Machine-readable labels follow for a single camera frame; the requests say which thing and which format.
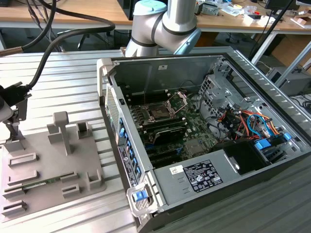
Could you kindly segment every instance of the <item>black cable hose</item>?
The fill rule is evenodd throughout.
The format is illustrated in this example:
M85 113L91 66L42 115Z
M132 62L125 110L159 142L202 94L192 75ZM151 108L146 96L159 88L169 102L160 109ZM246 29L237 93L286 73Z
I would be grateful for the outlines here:
M42 73L42 70L45 66L47 59L49 58L50 53L53 51L53 49L55 48L55 46L58 43L62 42L63 40L65 40L69 37L75 36L75 35L83 35L83 34L88 34L88 33L106 33L106 32L110 32L114 29L115 29L115 26L111 25L111 26L103 27L103 28L75 29L75 30L71 30L71 31L68 31L68 32L61 34L59 37L57 37L55 40L53 40L50 43L50 45L48 46L48 48L45 50L45 52L41 58L40 64L38 66L38 69L34 75L34 78L31 80L31 82L28 85L26 85L26 88L28 90L31 90L34 87L34 85L38 82L39 77Z
M257 51L259 50L259 48L263 45L263 43L266 41L266 39L268 38L268 36L271 34L271 32L273 31L273 29L276 27L277 23L282 19L283 15L285 14L285 12L287 11L287 9L290 7L290 5L292 4L294 0L289 0L286 7L281 11L281 13L277 16L277 18L275 19L275 21L273 22L273 24L271 25L271 27L269 28L269 30L267 31L267 33L265 34L263 40L260 42L260 44L257 46L257 49L254 50L248 57L248 59L251 61Z
M48 23L47 25L45 26L45 28L43 29L43 31L39 34L39 36L34 39L32 42L30 42L29 44L27 45L24 45L22 46L22 49L23 51L35 46L39 41L41 41L45 35L48 33L48 31L50 30L51 28L51 25L53 23L53 19L54 19L54 16L55 16L55 11L56 11L56 0L53 0L52 2L52 6L50 6L50 10L51 10L51 13L50 13L50 17L49 17L49 20L48 20Z
M44 0L38 0L44 7L48 8L48 9L52 9L51 5L47 4ZM115 26L113 22L104 19L104 18L99 18L99 17L95 17L95 16L89 16L89 15L84 15L84 14L80 14L80 13L76 13L76 12L71 12L71 11L65 11L59 8L56 8L56 12L63 14L63 15L67 15L67 16L72 16L72 17L77 17L77 18L84 18L84 19L88 19L88 20L93 20L93 21L98 21L98 22L102 22L102 23L106 23L109 26Z

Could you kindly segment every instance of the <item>electronic components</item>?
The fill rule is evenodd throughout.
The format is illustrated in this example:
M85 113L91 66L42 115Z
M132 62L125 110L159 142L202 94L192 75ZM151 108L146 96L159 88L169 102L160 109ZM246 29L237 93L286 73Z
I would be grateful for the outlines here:
M260 89L270 93L273 85L253 75L256 68L238 54L114 63L106 112L116 129L122 181L130 184L131 211L144 232L266 181L311 151L293 123L310 122L280 101L281 93L274 98L295 118L280 113ZM251 68L252 77L237 63ZM133 193L143 190L148 198L135 201Z
M217 143L182 91L167 91L166 94L170 96L167 101L130 106L136 128L155 167L205 154ZM139 116L143 120L135 121Z
M206 150L202 144L202 141L198 139L192 139L190 141L187 141L185 143L185 146L191 155L196 155Z

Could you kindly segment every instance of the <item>aluminum extrusion table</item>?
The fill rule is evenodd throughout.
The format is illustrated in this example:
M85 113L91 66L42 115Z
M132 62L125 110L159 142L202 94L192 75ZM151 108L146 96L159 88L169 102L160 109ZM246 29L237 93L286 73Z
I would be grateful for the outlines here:
M228 51L228 47L210 48ZM195 52L204 53L202 49ZM7 86L33 77L41 53L0 58L0 83ZM96 61L121 52L52 53L32 91L24 134L40 132L52 122L52 113L68 111L71 123L92 125L107 189L76 201L0 223L3 232L110 232L136 233L125 191L111 151L97 102ZM157 233L309 233L311 229L311 158L206 209L158 229Z

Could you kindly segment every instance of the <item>black cable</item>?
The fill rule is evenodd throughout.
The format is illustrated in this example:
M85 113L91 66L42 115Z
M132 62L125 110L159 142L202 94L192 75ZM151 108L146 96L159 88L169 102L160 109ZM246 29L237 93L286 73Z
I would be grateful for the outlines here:
M212 126L212 127L216 128L216 129L218 129L219 131L221 131L221 132L223 132L223 133L226 133L226 131L223 130L223 129L221 129L221 128L219 127L219 125L220 125L220 123L218 123L217 126L216 126L216 125L212 125L211 123L207 123L207 127L208 127L208 128L209 128L209 126Z
M47 12L47 8L46 8L46 7L42 7L42 8L43 8L44 15L45 15L45 17L46 17L46 19L45 19L45 17L43 16L43 14L42 14L41 11L40 11L38 5L36 4L35 0L32 0L32 2L33 2L33 4L34 4L35 8L37 9L37 11L39 12L40 16L43 18L44 22L47 24L47 21L49 20L49 15L48 15L48 12ZM52 30L52 26L50 26L50 31L49 31L49 39L50 39L50 40L52 40L52 38L51 38L51 33L53 34L54 38L56 38L56 35L54 34L54 32L53 32L53 30Z
M103 28L76 29L76 30L71 30L71 31L68 31L68 32L61 34L59 37L57 37L55 40L53 40L52 43L50 43L50 45L48 46L48 48L45 50L45 52L41 58L40 64L38 66L38 69L37 69L33 79L31 80L31 82L28 85L26 85L26 88L28 90L31 90L34 87L34 85L38 82L40 75L42 73L42 70L45 66L45 63L46 63L47 59L49 58L50 53L52 52L52 50L54 49L54 47L58 43L60 43L61 41L65 40L69 37L75 36L75 35L83 35L83 34L88 34L88 33L106 33L106 32L110 32L114 29L115 29L115 26L111 25L111 26L103 27Z
M47 4L44 0L38 0L44 7L48 8L48 9L52 9L51 5ZM109 27L113 26L113 30L115 29L115 25L113 22L104 19L104 18L99 18L99 17L95 17L95 16L89 16L89 15L84 15L84 14L80 14L80 13L76 13L76 12L71 12L71 11L65 11L59 8L56 8L56 12L66 15L66 16L71 16L71 17L77 17L77 18L83 18L83 19L88 19L88 20L93 20L93 21L98 21L98 22L102 22L102 23L106 23Z
M197 84L195 84L192 80L187 79L187 80L184 80L184 81L181 83L181 85L179 86L179 88L178 88L178 89L182 88L182 87L183 87L183 85L184 85L186 82L190 82L190 83L192 83L193 85L197 86Z
M285 14L285 12L287 11L287 9L290 7L290 5L292 4L294 0L289 0L287 5L285 6L285 8L281 11L281 13L277 16L277 18L275 19L275 21L273 22L273 24L271 25L271 27L269 28L269 30L267 31L267 33L265 34L263 40L260 42L258 48L260 48L263 43L266 41L266 39L268 38L268 36L271 34L271 32L273 31L273 29L276 27L277 23L282 19L283 15ZM254 56L256 55L258 49L254 50L248 57L248 59L251 61Z
M22 1L20 1L20 0L15 0L15 1L19 2L20 4L27 5L27 3L22 2Z
M26 2L27 2L29 14L30 14L30 16L31 16L31 18L32 18L32 20L33 20L33 22L38 26L38 28L41 30L41 32L43 32L43 28L42 28L41 25L40 25L40 20L39 20L39 18L37 17L35 11L33 10L32 6L30 5L29 0L26 0ZM40 15L41 15L41 17L43 18L44 22L47 24L47 21L45 20L45 18L44 18L43 15L41 14L41 12L40 12ZM52 42L52 39L51 39L49 36L47 36L46 34L45 34L44 36L46 37L46 39L47 39L50 43ZM59 48L55 48L55 51L56 51L56 52L60 52L60 49L59 49Z
M259 43L261 37L263 36L264 32L266 31L266 28L267 28L267 26L268 26L268 24L269 24L269 21L270 21L271 16L272 16L272 11L271 11L271 13L270 13L270 15L269 15L268 22L267 22L266 26L264 27L264 29L263 29L263 31L262 31L262 33L261 33L259 39L257 40L257 42L254 44L252 50L250 51L249 56L251 56L251 54L252 54L254 48L256 48L256 46L258 45L258 43Z
M27 45L24 45L22 46L22 49L23 51L31 48L32 46L36 45L40 40L43 39L43 37L47 34L47 32L50 30L50 27L53 23L53 20L54 20L54 16L55 16L55 11L56 11L56 0L53 0L52 2L52 6L51 6L51 13L50 13L50 16L49 16L49 20L48 20L48 23L47 25L45 26L45 28L43 29L43 31L39 34L39 36L34 39L32 42L30 42L29 44Z

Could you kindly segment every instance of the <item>wooden desk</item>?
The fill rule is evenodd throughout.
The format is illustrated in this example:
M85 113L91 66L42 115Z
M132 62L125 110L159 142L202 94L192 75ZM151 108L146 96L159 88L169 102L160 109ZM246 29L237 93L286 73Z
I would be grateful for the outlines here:
M266 15L266 10L257 3L250 0L241 3L242 6L254 5L262 15ZM57 7L83 13L91 16L106 18L116 24L116 29L130 30L132 21L129 21L117 0L60 0ZM263 27L257 24L247 26L243 24L243 16L233 17L225 12L219 11L219 16L199 15L198 27L203 32L228 32L228 33L262 33ZM270 34L265 44L260 48L253 59L256 63L264 51L273 41L277 34L311 34L311 29L303 29L290 21L291 17L284 17L283 22L278 23L275 30ZM53 28L77 29L88 27L99 27L102 23L64 16L56 14L53 22ZM8 8L0 8L0 28L36 28L28 13L26 5L12 0Z

